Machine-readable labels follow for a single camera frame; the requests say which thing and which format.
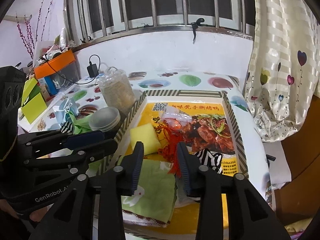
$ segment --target orange box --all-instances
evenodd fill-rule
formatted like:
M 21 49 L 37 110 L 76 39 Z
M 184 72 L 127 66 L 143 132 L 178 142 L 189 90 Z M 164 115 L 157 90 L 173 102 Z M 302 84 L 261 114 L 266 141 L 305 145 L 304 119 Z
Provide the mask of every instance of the orange box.
M 61 55 L 57 56 L 56 58 L 49 61 L 49 64 L 46 62 L 39 67 L 35 68 L 35 75 L 36 78 L 43 78 L 46 76 L 50 76 L 55 72 L 63 69 L 64 67 L 68 66 L 70 63 L 76 61 L 75 56 L 72 53 L 72 50 L 68 50 Z

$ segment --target window handle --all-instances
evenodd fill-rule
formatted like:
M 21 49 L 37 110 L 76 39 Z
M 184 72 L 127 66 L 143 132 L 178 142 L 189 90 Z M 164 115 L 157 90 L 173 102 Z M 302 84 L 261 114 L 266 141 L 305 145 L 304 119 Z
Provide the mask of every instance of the window handle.
M 193 44 L 195 44 L 195 42 L 196 42 L 196 36 L 197 36 L 197 34 L 196 34 L 196 29 L 197 29 L 199 26 L 201 26 L 201 23 L 203 23 L 203 22 L 204 22 L 204 19 L 203 19 L 203 18 L 199 18 L 199 19 L 197 19 L 196 22 L 191 23 L 192 31 L 193 31 L 193 41 L 192 41 Z
M 88 41 L 92 41 L 92 38 L 90 36 L 88 36 L 88 39 L 89 39 Z

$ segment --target green cloth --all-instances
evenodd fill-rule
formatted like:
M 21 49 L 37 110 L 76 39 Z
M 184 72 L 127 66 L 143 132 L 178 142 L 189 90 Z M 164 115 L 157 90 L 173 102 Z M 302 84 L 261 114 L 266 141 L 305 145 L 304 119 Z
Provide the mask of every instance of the green cloth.
M 73 115 L 73 113 L 70 111 L 69 112 L 70 118 L 71 118 L 71 122 L 73 124 L 74 130 L 73 130 L 73 134 L 79 134 L 79 133 L 85 133 L 85 132 L 91 132 L 91 128 L 89 126 L 89 118 L 90 115 L 77 120 L 75 118 L 75 116 Z M 89 169 L 87 170 L 87 175 L 89 177 L 93 177 L 96 175 L 98 168 L 101 165 L 102 160 L 98 160 L 96 162 L 93 163 L 89 163 Z
M 91 132 L 91 128 L 89 126 L 89 119 L 91 118 L 91 115 L 88 115 L 82 119 L 77 120 L 73 113 L 69 112 L 71 122 L 73 124 L 74 130 L 73 134 L 79 134 L 79 133 L 85 133 L 85 132 Z
M 138 188 L 131 197 L 122 196 L 122 209 L 164 223 L 170 221 L 176 200 L 175 178 L 170 163 L 144 159 Z

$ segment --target yellow food poster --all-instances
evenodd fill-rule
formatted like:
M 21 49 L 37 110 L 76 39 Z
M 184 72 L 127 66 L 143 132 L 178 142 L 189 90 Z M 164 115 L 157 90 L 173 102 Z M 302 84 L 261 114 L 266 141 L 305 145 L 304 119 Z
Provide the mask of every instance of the yellow food poster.
M 210 103 L 148 103 L 139 121 L 140 125 L 152 123 L 156 130 L 161 146 L 166 145 L 160 117 L 166 106 L 173 106 L 180 112 L 192 116 L 192 121 L 183 129 L 183 136 L 190 153 L 195 153 L 208 148 L 210 151 L 223 153 L 223 174 L 233 176 L 238 172 L 235 148 L 231 137 L 229 125 L 221 104 Z M 131 145 L 128 146 L 126 155 L 131 154 Z M 147 159 L 166 161 L 158 154 L 145 156 Z M 222 195 L 223 222 L 228 226 L 228 211 L 226 196 Z M 166 228 L 148 227 L 149 230 L 164 234 L 194 234 L 197 229 L 199 204 L 194 203 L 185 207 L 175 208 L 170 224 Z

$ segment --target red string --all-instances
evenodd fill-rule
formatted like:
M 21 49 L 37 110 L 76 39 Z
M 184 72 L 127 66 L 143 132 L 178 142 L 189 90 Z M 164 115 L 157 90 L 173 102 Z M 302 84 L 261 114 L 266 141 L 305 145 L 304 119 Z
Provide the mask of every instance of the red string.
M 162 126 L 161 129 L 163 129 L 164 137 L 165 139 L 167 139 L 168 144 L 162 149 L 158 149 L 158 154 L 165 158 L 167 161 L 173 163 L 173 166 L 168 173 L 176 174 L 180 178 L 181 171 L 177 157 L 177 144 L 183 141 L 183 135 L 167 124 L 160 125 Z

